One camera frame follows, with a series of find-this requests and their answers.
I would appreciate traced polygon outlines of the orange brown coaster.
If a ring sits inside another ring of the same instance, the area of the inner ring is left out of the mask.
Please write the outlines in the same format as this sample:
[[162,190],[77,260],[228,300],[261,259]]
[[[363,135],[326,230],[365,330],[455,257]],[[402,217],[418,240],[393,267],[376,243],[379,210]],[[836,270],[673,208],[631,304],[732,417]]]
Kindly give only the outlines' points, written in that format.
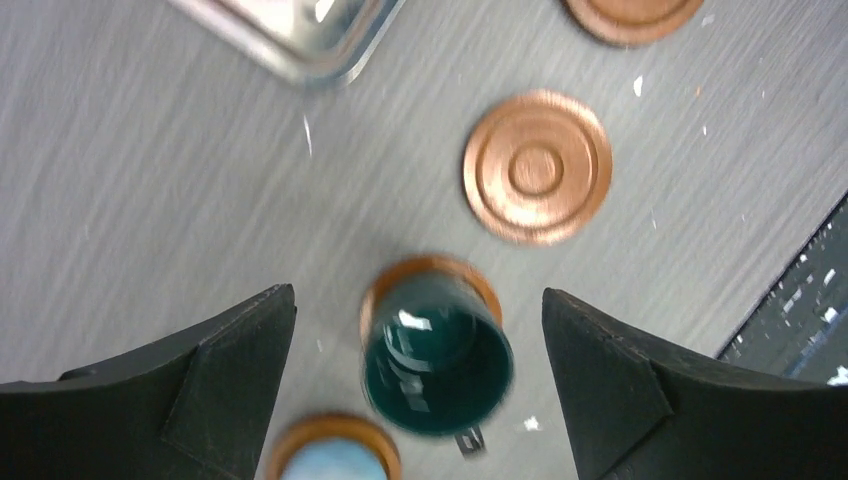
[[391,436],[364,417],[342,412],[309,415],[287,428],[274,444],[265,477],[280,479],[283,468],[299,449],[330,438],[361,443],[378,457],[388,479],[403,477],[400,455]]

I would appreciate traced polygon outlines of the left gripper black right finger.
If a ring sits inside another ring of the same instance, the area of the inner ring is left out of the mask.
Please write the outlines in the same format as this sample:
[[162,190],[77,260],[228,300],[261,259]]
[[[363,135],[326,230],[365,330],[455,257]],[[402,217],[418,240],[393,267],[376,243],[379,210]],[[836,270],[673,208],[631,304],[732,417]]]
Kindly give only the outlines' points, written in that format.
[[558,289],[544,341],[582,479],[843,479],[847,390],[732,366]]

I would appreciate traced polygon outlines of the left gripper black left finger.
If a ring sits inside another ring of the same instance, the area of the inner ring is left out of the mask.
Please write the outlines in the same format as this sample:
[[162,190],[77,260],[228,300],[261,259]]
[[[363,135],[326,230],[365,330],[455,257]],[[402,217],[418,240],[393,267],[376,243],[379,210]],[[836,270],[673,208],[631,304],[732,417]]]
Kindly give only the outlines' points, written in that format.
[[1,387],[5,479],[251,479],[296,320],[292,286],[51,382]]

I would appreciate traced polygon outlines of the metal tray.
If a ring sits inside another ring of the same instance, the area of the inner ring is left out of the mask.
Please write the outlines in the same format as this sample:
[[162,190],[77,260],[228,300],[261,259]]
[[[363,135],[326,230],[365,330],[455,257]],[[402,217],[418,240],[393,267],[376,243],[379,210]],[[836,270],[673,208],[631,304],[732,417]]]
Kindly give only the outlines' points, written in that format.
[[351,83],[392,20],[398,0],[172,0],[171,5],[289,84]]

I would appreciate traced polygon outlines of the dark green mug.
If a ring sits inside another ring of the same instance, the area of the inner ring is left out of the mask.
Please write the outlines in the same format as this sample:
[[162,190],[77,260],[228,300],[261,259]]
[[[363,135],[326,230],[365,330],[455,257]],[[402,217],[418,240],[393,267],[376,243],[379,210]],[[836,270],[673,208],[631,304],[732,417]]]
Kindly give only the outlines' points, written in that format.
[[453,438],[482,454],[481,426],[509,392],[512,348],[495,311],[467,280],[414,274],[369,319],[362,384],[374,410],[411,434]]

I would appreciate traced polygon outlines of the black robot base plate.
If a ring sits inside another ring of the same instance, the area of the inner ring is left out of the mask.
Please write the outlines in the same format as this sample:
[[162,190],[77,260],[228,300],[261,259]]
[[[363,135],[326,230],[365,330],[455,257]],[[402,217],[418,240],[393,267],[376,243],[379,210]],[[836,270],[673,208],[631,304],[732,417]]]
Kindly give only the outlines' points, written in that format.
[[790,379],[847,384],[847,199],[842,198],[717,358]]

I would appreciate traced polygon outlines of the white blue mug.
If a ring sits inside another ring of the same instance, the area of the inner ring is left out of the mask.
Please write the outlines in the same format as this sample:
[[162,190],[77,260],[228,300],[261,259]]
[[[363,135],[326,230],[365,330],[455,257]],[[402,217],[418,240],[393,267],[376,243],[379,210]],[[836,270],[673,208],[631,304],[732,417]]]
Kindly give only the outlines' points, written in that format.
[[282,480],[387,480],[378,457],[361,443],[342,438],[299,449],[279,475]]

